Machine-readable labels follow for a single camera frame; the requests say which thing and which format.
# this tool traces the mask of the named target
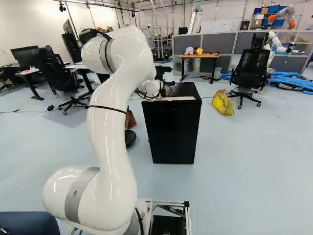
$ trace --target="yellow bag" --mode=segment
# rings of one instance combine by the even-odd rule
[[[223,116],[231,116],[234,115],[233,104],[227,95],[225,94],[226,90],[219,90],[215,93],[212,105],[214,108]]]

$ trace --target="black cable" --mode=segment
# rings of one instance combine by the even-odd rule
[[[140,226],[140,235],[144,235],[142,218],[141,218],[141,216],[139,214],[139,211],[138,211],[137,207],[135,208],[135,210],[136,210],[136,214],[138,216],[138,221],[139,221],[139,226]]]
[[[186,75],[185,77],[199,77],[199,78],[202,78],[202,79],[204,79],[204,80],[209,80],[209,79],[211,79],[211,77],[209,77],[209,76]]]
[[[137,95],[140,98],[143,98],[143,99],[146,99],[146,100],[155,99],[155,98],[157,98],[160,95],[161,90],[163,89],[162,84],[161,84],[161,80],[159,80],[159,82],[160,82],[160,88],[159,88],[158,93],[156,94],[156,96],[153,96],[153,95],[152,95],[152,97],[147,96],[147,92],[142,92],[138,88],[135,90],[135,92],[137,93]]]
[[[76,106],[72,106],[71,108],[78,108],[78,107],[84,107],[84,105],[76,105]],[[11,113],[17,113],[17,114],[21,114],[21,113],[46,113],[46,112],[51,112],[54,110],[58,110],[56,109],[52,109],[50,111],[45,110],[45,111],[20,111],[20,108],[10,111],[10,112],[0,112],[0,114],[11,114]]]
[[[0,114],[10,114],[10,113],[45,113],[45,112],[48,112],[48,110],[45,110],[45,111],[20,111],[20,109],[16,109],[16,110],[13,110],[13,111],[10,111],[10,112],[0,112]]]

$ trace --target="black monitor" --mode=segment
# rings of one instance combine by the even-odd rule
[[[38,51],[38,46],[22,47],[11,49],[12,55],[22,68],[28,68],[34,63],[34,55]]]

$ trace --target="wooden desk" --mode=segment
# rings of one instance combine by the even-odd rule
[[[185,79],[185,59],[190,59],[190,58],[202,58],[202,59],[213,59],[213,68],[212,68],[212,76],[210,80],[210,84],[213,83],[214,81],[214,71],[215,71],[215,66],[216,66],[216,60],[217,58],[220,57],[219,53],[205,53],[202,55],[180,55],[179,58],[181,58],[181,79],[180,81],[183,81]]]

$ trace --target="black box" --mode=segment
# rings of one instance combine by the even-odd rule
[[[177,83],[170,97],[141,103],[153,162],[193,164],[202,100],[193,82]]]

